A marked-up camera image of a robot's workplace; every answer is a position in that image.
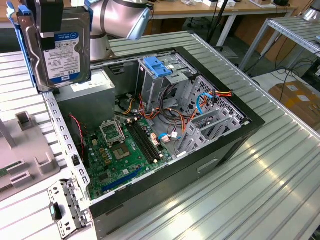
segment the expansion slot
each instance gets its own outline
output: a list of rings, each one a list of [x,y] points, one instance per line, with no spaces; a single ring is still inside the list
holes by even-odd
[[[104,192],[104,191],[107,191],[107,190],[109,190],[109,189],[113,189],[114,187],[116,187],[116,186],[118,186],[118,185],[120,185],[120,184],[123,184],[124,182],[126,182],[126,181],[128,181],[128,180],[130,180],[130,179],[133,179],[134,177],[136,177],[136,176],[138,175],[138,172],[139,172],[140,170],[141,170],[141,168],[133,171],[132,173],[130,173],[130,174],[127,175],[127,176],[124,176],[124,177],[118,179],[117,181],[114,181],[114,182],[112,182],[112,183],[110,183],[110,184],[108,184],[108,185],[106,185],[106,186],[103,186],[103,187],[101,188],[101,191]]]
[[[153,146],[153,144],[149,141],[148,137],[141,129],[137,122],[130,123],[126,126],[129,133],[137,143],[138,147],[142,151],[143,155],[146,157],[149,164],[156,163],[156,161],[160,160],[160,156]]]

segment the motherboard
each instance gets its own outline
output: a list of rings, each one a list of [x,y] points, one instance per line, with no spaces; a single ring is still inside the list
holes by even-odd
[[[172,160],[144,118],[104,123],[100,131],[85,136],[84,142],[92,200]]]

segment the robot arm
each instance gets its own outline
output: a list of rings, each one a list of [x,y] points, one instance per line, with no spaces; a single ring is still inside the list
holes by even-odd
[[[150,16],[146,0],[102,0],[93,3],[91,31],[91,61],[113,56],[108,35],[138,40],[143,35]]]
[[[320,20],[320,0],[315,0],[302,15],[302,18],[310,23],[318,23]]]

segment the green motherboard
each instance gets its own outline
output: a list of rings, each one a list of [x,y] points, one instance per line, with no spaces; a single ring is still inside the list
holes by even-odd
[[[125,141],[115,142],[112,146],[108,146],[101,131],[84,137],[89,162],[86,170],[91,181],[88,191],[92,200],[172,160],[166,146],[160,143],[159,146],[153,147],[153,150],[160,155],[159,160],[150,161],[149,152],[143,149],[147,144],[142,145],[141,139],[148,140],[148,145],[153,144],[152,136],[155,134],[144,118],[136,122],[135,127],[139,127],[138,131],[132,131],[127,123],[122,123],[120,126]],[[111,129],[108,129],[108,134],[112,137],[119,134],[116,128]],[[146,137],[141,136],[140,129],[143,130]]]

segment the hard drive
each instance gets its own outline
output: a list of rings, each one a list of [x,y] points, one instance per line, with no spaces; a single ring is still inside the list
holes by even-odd
[[[45,51],[33,16],[21,12],[17,16],[39,92],[91,80],[90,14],[84,7],[63,10],[61,31],[54,33],[55,49]]]

